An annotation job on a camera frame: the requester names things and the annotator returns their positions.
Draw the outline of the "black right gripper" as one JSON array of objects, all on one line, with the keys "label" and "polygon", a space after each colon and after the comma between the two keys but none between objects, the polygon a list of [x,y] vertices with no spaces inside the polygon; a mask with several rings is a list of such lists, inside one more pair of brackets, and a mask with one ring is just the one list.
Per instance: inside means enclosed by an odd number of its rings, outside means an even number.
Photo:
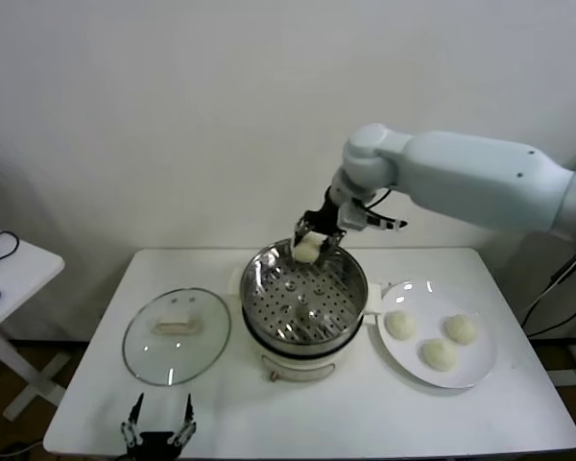
[{"label": "black right gripper", "polygon": [[294,227],[294,246],[310,232],[326,235],[320,245],[320,254],[325,255],[336,250],[347,232],[338,226],[339,208],[334,204],[323,204],[318,210],[307,210]]}]

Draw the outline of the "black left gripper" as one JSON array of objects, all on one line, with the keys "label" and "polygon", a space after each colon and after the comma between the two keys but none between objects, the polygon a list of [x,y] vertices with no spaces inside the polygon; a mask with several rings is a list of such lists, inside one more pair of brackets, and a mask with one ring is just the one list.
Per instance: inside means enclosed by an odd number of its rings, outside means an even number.
[{"label": "black left gripper", "polygon": [[189,394],[185,406],[181,428],[173,433],[168,431],[140,432],[138,418],[144,400],[140,393],[131,408],[128,419],[120,425],[122,438],[126,446],[128,460],[172,461],[177,460],[197,430],[194,420],[192,395]]}]

